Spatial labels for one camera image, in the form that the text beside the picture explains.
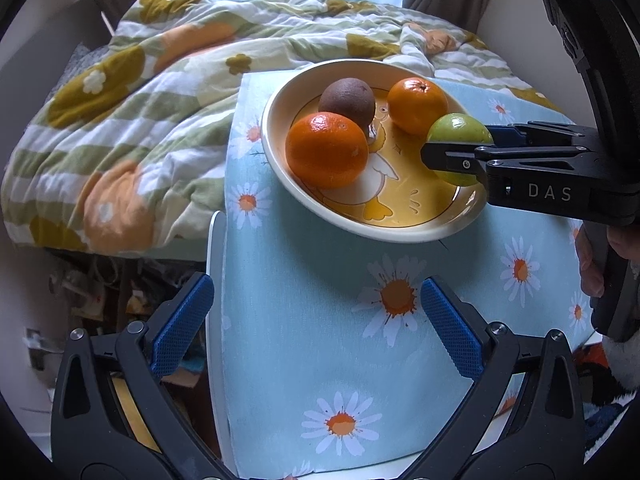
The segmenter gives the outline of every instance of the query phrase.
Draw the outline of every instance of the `blanket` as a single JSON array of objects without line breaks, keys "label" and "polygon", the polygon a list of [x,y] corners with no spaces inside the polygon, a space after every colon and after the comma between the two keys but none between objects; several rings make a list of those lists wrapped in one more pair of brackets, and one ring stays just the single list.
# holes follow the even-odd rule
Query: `blanket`
[{"label": "blanket", "polygon": [[[212,213],[225,206],[242,75],[341,58],[553,108],[474,34],[412,10],[346,0],[138,0],[109,55],[63,86],[14,149],[1,189],[9,236],[101,254],[206,239]],[[259,138],[257,121],[250,133]]]}]

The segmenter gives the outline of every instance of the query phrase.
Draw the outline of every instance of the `small orange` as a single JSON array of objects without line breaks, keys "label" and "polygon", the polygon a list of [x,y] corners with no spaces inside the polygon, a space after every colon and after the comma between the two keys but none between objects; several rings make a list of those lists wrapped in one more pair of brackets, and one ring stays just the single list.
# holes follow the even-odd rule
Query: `small orange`
[{"label": "small orange", "polygon": [[285,140],[291,171],[308,186],[335,189],[351,184],[367,165],[369,147],[350,119],[318,112],[297,121]]},{"label": "small orange", "polygon": [[391,120],[415,136],[427,136],[435,121],[449,111],[447,96],[435,83],[421,77],[402,79],[386,96]]}]

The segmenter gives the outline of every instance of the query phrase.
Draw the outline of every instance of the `green apple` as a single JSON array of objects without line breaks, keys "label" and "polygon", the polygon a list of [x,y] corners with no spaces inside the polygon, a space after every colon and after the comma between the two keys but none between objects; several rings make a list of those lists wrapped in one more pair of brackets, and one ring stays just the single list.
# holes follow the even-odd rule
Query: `green apple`
[{"label": "green apple", "polygon": [[[477,119],[465,114],[447,114],[433,123],[427,136],[427,142],[476,142],[493,144],[494,140],[486,126]],[[473,186],[478,183],[474,175],[434,171],[442,180],[454,186]]]}]

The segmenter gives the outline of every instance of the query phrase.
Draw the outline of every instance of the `large orange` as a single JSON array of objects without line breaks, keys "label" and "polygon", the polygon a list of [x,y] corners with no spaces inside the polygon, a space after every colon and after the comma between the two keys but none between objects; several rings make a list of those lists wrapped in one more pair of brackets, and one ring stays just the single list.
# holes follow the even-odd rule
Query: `large orange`
[{"label": "large orange", "polygon": [[296,122],[285,140],[291,171],[305,184],[335,189],[351,184],[367,165],[367,138],[342,115],[318,112]]},{"label": "large orange", "polygon": [[447,96],[435,83],[421,77],[402,79],[386,96],[391,120],[416,136],[427,136],[435,121],[449,111]]}]

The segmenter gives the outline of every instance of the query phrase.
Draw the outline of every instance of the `human hand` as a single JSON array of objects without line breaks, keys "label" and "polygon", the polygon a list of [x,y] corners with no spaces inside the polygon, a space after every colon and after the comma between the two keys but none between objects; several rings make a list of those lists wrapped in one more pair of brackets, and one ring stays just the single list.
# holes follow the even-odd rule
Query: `human hand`
[{"label": "human hand", "polygon": [[[632,262],[640,262],[640,226],[607,227],[609,245],[622,258]],[[600,298],[604,294],[604,278],[601,270],[593,261],[593,250],[587,238],[584,225],[575,239],[575,252],[580,261],[580,287],[592,298]]]}]

